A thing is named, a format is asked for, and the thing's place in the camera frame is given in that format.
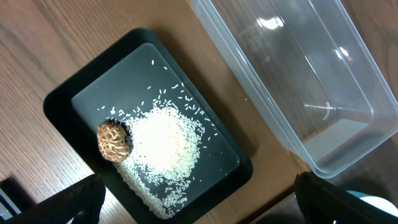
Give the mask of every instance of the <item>pile of rice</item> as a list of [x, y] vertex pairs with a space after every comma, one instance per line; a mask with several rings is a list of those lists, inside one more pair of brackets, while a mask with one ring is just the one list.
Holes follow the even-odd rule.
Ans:
[[[183, 207], [187, 201], [184, 191], [200, 156], [198, 144], [202, 134], [195, 130], [204, 128], [200, 122], [181, 114], [176, 106], [170, 103], [162, 106], [124, 121], [133, 149], [125, 161], [114, 166], [150, 210], [159, 218], [167, 219], [175, 215], [172, 206]], [[142, 177], [155, 186], [167, 185], [165, 193], [168, 194], [164, 198], [152, 194]]]

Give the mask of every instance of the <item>black plastic tray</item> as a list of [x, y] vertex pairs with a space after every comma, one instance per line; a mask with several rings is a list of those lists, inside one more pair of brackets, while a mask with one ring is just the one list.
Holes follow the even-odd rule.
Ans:
[[[152, 58], [157, 67], [150, 65]], [[192, 170], [196, 180], [203, 181], [190, 185], [188, 201], [183, 208], [177, 208], [181, 211], [176, 216], [161, 220], [128, 187], [112, 163], [102, 159], [95, 128], [105, 117], [118, 117], [119, 109], [128, 111], [138, 104], [141, 107], [141, 101], [145, 101], [143, 110], [149, 111], [159, 88], [169, 91], [163, 97], [177, 102], [175, 99], [179, 94], [176, 93], [179, 91], [171, 91], [169, 87], [175, 84], [182, 86], [181, 82], [185, 95], [193, 97], [195, 103], [205, 110], [206, 118], [215, 125], [208, 129], [214, 128], [219, 135], [207, 149], [201, 150], [201, 158]], [[116, 114], [110, 115], [109, 111], [114, 106]], [[193, 116], [193, 112], [182, 113]], [[93, 171], [102, 176], [107, 188], [138, 223], [192, 223], [240, 188], [252, 175], [252, 164], [247, 155], [158, 37], [147, 29], [130, 31], [58, 86], [46, 97], [44, 113]], [[156, 192], [158, 189], [152, 186], [152, 190]]]

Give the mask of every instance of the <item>table surface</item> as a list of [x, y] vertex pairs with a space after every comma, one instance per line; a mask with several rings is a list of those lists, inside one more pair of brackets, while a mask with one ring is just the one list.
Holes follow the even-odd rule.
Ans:
[[[395, 93], [398, 1], [345, 4]], [[253, 161], [252, 179], [197, 223], [250, 220], [288, 194], [308, 166], [279, 144], [184, 0], [0, 0], [0, 180], [16, 179], [40, 202], [92, 173], [47, 121], [42, 103], [135, 27], [160, 37]], [[134, 223], [110, 192], [100, 219]]]
[[[382, 143], [351, 167], [334, 178], [330, 183], [340, 190], [353, 190], [377, 196], [390, 201], [398, 207], [398, 150], [392, 139]], [[305, 224], [295, 194], [292, 193], [250, 224]]]

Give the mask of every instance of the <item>black object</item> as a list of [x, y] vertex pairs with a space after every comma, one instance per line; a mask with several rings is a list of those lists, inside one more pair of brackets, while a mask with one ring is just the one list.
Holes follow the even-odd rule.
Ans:
[[309, 172], [296, 177], [294, 189], [297, 203], [307, 224], [398, 223], [397, 217]]
[[105, 200], [105, 185], [93, 174], [51, 196], [4, 224], [97, 224]]
[[34, 202], [12, 178], [0, 182], [0, 223], [31, 208]]
[[[146, 47], [149, 47], [149, 45], [153, 46], [159, 54], [156, 55], [156, 53], [154, 53], [155, 51], [151, 49], [144, 50], [141, 52], [141, 55], [142, 58], [146, 58], [146, 61], [142, 63], [147, 63], [150, 67], [151, 60], [148, 56], [156, 57], [157, 59], [154, 62], [155, 65], [160, 62], [164, 63], [160, 69], [163, 69], [162, 72], [165, 72], [166, 69], [164, 69], [163, 66], [168, 68], [167, 71], [170, 72], [170, 81], [167, 83], [167, 80], [156, 80], [151, 76], [151, 73], [147, 73], [148, 76], [141, 77], [142, 80], [137, 80], [137, 84], [134, 86], [134, 88], [142, 89], [140, 90], [140, 97], [145, 98], [144, 101], [146, 104], [152, 105], [154, 96], [146, 96], [146, 94], [149, 95], [149, 93], [151, 93], [147, 91], [149, 86], [151, 86], [151, 89], [153, 88], [154, 91], [158, 91], [159, 94], [159, 88], [161, 87], [155, 88], [157, 85], [167, 86], [167, 91], [172, 91], [170, 89], [171, 86], [176, 84], [182, 85], [182, 82], [186, 88], [185, 92], [188, 92], [186, 95], [192, 95], [193, 100], [205, 110], [206, 116], [214, 123], [215, 127], [213, 128], [216, 128], [216, 131], [219, 132], [218, 137], [220, 137], [218, 143], [215, 145], [214, 152], [210, 152], [214, 153], [212, 154], [214, 159], [210, 162], [204, 162], [205, 160], [210, 160], [211, 156], [208, 154], [209, 151], [201, 151], [201, 158], [198, 160], [198, 164], [193, 170], [192, 175], [195, 176], [196, 181], [198, 181], [198, 179], [203, 179], [203, 185], [206, 187], [201, 188], [198, 185], [197, 188], [194, 188], [194, 185], [192, 185], [192, 191], [188, 192], [188, 194], [200, 194], [200, 196], [193, 197], [194, 200], [192, 202], [186, 205], [176, 216], [168, 220], [157, 218], [122, 180], [112, 163], [105, 161], [101, 157], [98, 151], [96, 135], [94, 134], [96, 125], [103, 122], [104, 117], [111, 116], [102, 114], [103, 110], [100, 109], [102, 106], [106, 106], [106, 112], [109, 112], [113, 106], [130, 105], [129, 102], [125, 104], [126, 100], [133, 101], [135, 104], [141, 102], [141, 100], [135, 99], [134, 95], [129, 96], [129, 94], [132, 94], [130, 90], [127, 90], [129, 93], [127, 96], [130, 98], [118, 95], [118, 97], [121, 98], [121, 102], [119, 102], [119, 98], [115, 98], [116, 95], [113, 97], [106, 97], [103, 93], [107, 91], [106, 87], [108, 87], [108, 90], [110, 89], [118, 94], [120, 94], [121, 90], [126, 91], [125, 88], [120, 86], [113, 87], [112, 77], [116, 77], [119, 72], [125, 73], [125, 68], [122, 65], [124, 64], [124, 66], [127, 67], [130, 66], [131, 63], [133, 63], [133, 61], [129, 61], [132, 59], [131, 57], [135, 59], [138, 58], [132, 56], [134, 55], [133, 51], [145, 45]], [[132, 75], [135, 73], [141, 72], [137, 70], [131, 71]], [[128, 82], [130, 77], [125, 78], [127, 79], [114, 81], [123, 85], [125, 82]], [[100, 91], [96, 91], [97, 85], [99, 85]], [[105, 102], [102, 102], [101, 98], [98, 98], [99, 95], [106, 98]], [[90, 104], [90, 106], [87, 108], [83, 107], [87, 104]], [[94, 114], [92, 111], [90, 113], [85, 113], [83, 109], [92, 110], [101, 115], [92, 116]], [[232, 137], [230, 132], [221, 123], [219, 118], [214, 114], [213, 110], [203, 99], [201, 94], [199, 94], [198, 90], [178, 66], [159, 38], [147, 29], [134, 29], [130, 31], [88, 65], [74, 74], [74, 76], [58, 86], [46, 97], [44, 101], [44, 113], [94, 172], [101, 174], [108, 189], [110, 189], [114, 196], [123, 204], [126, 210], [138, 223], [193, 223], [234, 191], [238, 190], [252, 175], [252, 164], [250, 159], [241, 149], [234, 137]], [[226, 159], [221, 159], [221, 155], [227, 156], [225, 157]], [[222, 175], [220, 175], [219, 169], [222, 169], [220, 167], [227, 168], [227, 170], [222, 172]]]

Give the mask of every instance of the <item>plastic container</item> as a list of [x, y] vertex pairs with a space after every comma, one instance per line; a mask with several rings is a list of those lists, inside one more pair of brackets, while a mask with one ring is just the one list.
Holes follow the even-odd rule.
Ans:
[[398, 104], [339, 1], [192, 0], [280, 143], [331, 178], [398, 128]]

